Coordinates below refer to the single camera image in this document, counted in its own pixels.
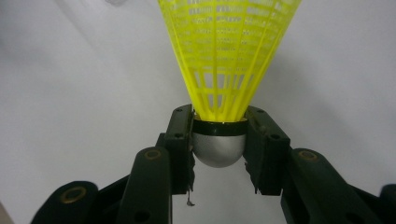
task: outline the screw hole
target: screw hole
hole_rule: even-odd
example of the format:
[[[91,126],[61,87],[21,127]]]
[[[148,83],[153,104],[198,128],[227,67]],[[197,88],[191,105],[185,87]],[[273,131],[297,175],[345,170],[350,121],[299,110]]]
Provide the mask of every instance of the screw hole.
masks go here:
[[[346,213],[346,220],[353,224],[364,224],[364,220],[354,213]]]
[[[152,150],[150,150],[150,151],[145,153],[145,157],[149,161],[155,160],[155,159],[161,157],[161,151],[159,151],[157,149],[152,149]]]
[[[317,161],[317,160],[318,160],[318,156],[315,155],[315,153],[312,153],[312,152],[310,152],[310,151],[306,151],[306,150],[300,151],[300,152],[298,153],[298,155],[299,155],[302,159],[304,159],[304,160],[306,160],[306,161]]]
[[[275,133],[271,134],[270,137],[271,137],[272,139],[275,139],[275,140],[277,140],[277,139],[280,138],[280,136],[277,135],[277,134],[275,134]]]
[[[149,220],[150,214],[147,211],[137,211],[134,214],[134,221],[137,223],[146,222]]]
[[[74,203],[78,200],[82,199],[87,190],[84,187],[73,187],[68,189],[61,195],[61,202],[62,203]]]

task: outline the shuttlecock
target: shuttlecock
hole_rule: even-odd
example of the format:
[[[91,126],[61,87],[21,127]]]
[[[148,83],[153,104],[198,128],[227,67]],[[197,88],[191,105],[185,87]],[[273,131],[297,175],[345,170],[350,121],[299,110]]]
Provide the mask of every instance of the shuttlecock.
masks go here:
[[[300,2],[159,0],[197,120],[221,124],[243,119]],[[213,150],[194,148],[201,161],[224,159],[208,152]]]

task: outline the white background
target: white background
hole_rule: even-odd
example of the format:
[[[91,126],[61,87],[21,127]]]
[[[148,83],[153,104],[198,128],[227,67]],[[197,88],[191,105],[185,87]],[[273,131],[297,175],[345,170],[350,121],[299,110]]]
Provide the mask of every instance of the white background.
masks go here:
[[[303,0],[252,105],[352,185],[396,183],[396,2]],[[190,98],[155,0],[0,1],[0,201],[31,221],[61,185],[129,174]],[[174,223],[285,223],[243,160],[197,162]]]

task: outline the shuttlecock cork base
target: shuttlecock cork base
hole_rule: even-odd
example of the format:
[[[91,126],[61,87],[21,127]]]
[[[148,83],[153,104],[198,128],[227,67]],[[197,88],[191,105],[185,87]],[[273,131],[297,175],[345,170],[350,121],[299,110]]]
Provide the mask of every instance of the shuttlecock cork base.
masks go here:
[[[215,167],[227,167],[244,153],[248,121],[210,122],[195,119],[192,126],[193,152],[199,161]]]

